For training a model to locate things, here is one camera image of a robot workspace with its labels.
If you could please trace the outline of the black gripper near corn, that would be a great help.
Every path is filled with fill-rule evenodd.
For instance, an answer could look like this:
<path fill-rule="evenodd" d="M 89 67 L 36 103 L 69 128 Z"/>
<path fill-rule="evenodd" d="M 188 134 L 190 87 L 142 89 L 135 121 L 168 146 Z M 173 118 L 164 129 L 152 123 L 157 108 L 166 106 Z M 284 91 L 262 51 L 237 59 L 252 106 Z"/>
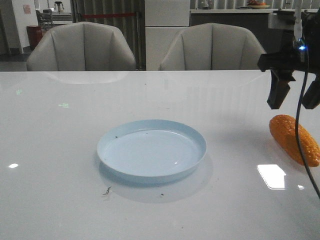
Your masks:
<path fill-rule="evenodd" d="M 272 110 L 279 109 L 290 91 L 291 71 L 307 71 L 315 74 L 309 88 L 302 98 L 305 109 L 312 110 L 320 104 L 320 31 L 305 30 L 302 43 L 294 45 L 291 30 L 284 30 L 280 50 L 262 54 L 258 68 L 265 72 L 271 70 L 271 85 L 267 103 Z"/>

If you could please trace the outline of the robot arm near corn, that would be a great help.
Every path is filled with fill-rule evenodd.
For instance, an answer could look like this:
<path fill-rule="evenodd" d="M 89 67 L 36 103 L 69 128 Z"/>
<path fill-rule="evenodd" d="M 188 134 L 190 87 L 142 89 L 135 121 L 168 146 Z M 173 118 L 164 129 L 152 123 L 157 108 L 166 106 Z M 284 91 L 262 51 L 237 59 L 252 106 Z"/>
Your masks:
<path fill-rule="evenodd" d="M 268 17 L 270 29 L 281 29 L 292 34 L 284 41 L 279 52 L 262 54 L 257 66 L 271 72 L 271 87 L 267 103 L 271 109 L 279 109 L 294 81 L 293 72 L 315 74 L 302 97 L 305 109 L 314 109 L 320 104 L 320 13 L 302 10 L 302 1 L 297 1 L 294 11 L 276 10 Z"/>

